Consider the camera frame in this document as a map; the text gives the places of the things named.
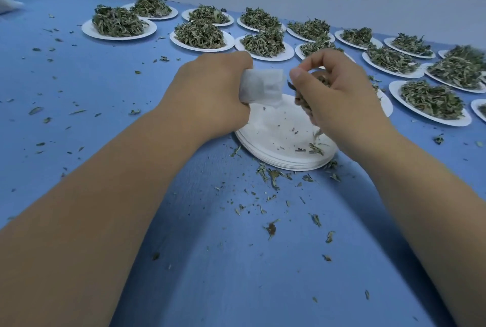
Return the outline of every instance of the blue surface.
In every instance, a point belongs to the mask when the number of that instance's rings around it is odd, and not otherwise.
[[[128,115],[131,109],[154,108],[178,67],[198,55],[168,37],[190,5],[169,2],[179,16],[157,22],[150,37],[109,42],[85,36],[77,24],[88,20],[98,4],[134,0],[18,1],[25,2],[24,10],[0,16],[0,226],[51,189],[64,167],[74,170],[134,121]],[[236,23],[225,30],[235,38],[246,33]],[[56,37],[63,42],[54,41]],[[285,41],[294,47],[301,43],[288,33]],[[382,80],[383,87],[396,79],[366,65],[359,50],[339,46]],[[34,47],[42,51],[33,52]],[[433,44],[435,52],[450,48]],[[153,63],[161,56],[170,62]],[[299,61],[254,60],[254,66],[288,72]],[[284,92],[291,94],[287,86]],[[436,124],[396,103],[387,92],[394,105],[391,120],[486,198],[486,148],[474,143],[486,142],[486,124],[469,108],[481,96],[456,92],[473,115],[470,126]],[[29,116],[36,106],[44,110]],[[78,109],[87,111],[69,115]],[[52,121],[44,124],[46,117]],[[432,138],[440,133],[445,142],[438,146]],[[40,142],[45,146],[37,147]],[[237,146],[234,136],[207,143],[175,178],[140,248],[113,327],[454,325],[356,163],[338,154],[340,183],[323,170],[311,172],[314,183],[301,180],[305,173],[293,175],[293,181],[279,178],[281,191],[266,202],[274,190],[255,174],[258,162],[249,153],[242,149],[230,157]],[[247,206],[241,216],[234,212],[239,204]],[[261,214],[256,204],[267,213]],[[319,214],[323,226],[314,225],[309,213]],[[262,226],[277,218],[276,235],[268,241]],[[336,231],[334,241],[326,244],[331,230]],[[155,252],[160,258],[153,261]],[[322,254],[332,262],[325,262]]]

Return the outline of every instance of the person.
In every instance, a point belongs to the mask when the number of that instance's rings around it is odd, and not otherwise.
[[[330,88],[308,73],[318,66]],[[247,52],[183,65],[154,110],[0,231],[2,326],[109,325],[173,177],[206,141],[248,121],[238,91],[249,68]],[[398,133],[364,70],[344,54],[313,54],[290,78],[314,122],[369,174],[457,324],[484,326],[484,201]]]

